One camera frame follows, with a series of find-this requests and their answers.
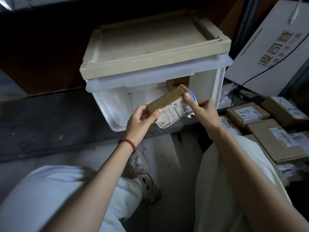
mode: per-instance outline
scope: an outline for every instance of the blue label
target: blue label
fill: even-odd
[[[194,99],[194,101],[196,102],[196,99],[195,99],[195,96],[193,94],[193,92],[190,93],[191,94],[191,97]]]

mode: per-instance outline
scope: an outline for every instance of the pants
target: pants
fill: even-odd
[[[235,136],[245,152],[290,200],[272,165],[253,141]],[[44,166],[26,176],[0,206],[0,231],[39,231],[95,172],[75,166]],[[120,178],[100,231],[125,231],[142,198],[141,187]],[[197,176],[195,231],[251,231],[240,208],[214,144],[204,153]]]

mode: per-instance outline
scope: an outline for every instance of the hand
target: hand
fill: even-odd
[[[150,125],[160,114],[161,109],[157,109],[152,114],[149,114],[147,105],[139,106],[128,121],[125,138],[129,139],[137,146],[145,136]]]
[[[197,120],[206,129],[210,139],[213,140],[217,131],[223,127],[218,112],[214,107],[214,100],[208,99],[206,101],[198,101],[198,104],[196,104],[189,93],[185,93],[183,97],[192,108]]]

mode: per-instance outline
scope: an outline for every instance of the white sock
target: white sock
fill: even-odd
[[[141,186],[143,199],[149,198],[154,186],[151,178],[147,174],[140,174],[133,180],[136,181]]]

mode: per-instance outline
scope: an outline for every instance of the red beaded bracelet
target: red beaded bracelet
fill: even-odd
[[[121,142],[128,142],[128,143],[132,146],[133,152],[132,152],[131,155],[133,155],[133,154],[136,152],[136,147],[135,147],[135,145],[134,145],[133,142],[131,142],[129,139],[122,138],[122,139],[119,140],[118,144],[121,143]]]

